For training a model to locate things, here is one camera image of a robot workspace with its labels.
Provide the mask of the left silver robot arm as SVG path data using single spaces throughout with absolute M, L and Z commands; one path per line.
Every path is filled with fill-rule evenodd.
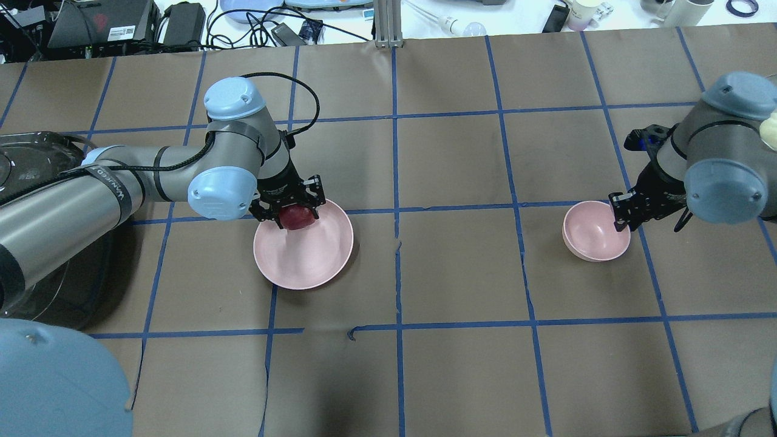
M 146 202 L 187 202 L 207 219 L 252 215 L 290 227 L 297 205 L 319 218 L 318 175 L 299 176 L 294 136 L 277 128 L 253 74 L 223 78 L 203 97 L 202 147 L 109 146 L 80 166 L 2 198 L 2 302 L 23 293 Z

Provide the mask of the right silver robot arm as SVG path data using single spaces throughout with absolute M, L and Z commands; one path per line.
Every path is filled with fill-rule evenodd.
M 614 229 L 636 231 L 677 211 L 674 232 L 692 217 L 775 222 L 775 97 L 775 75 L 730 72 L 680 123 L 632 130 L 624 148 L 646 152 L 649 162 L 629 191 L 608 196 Z

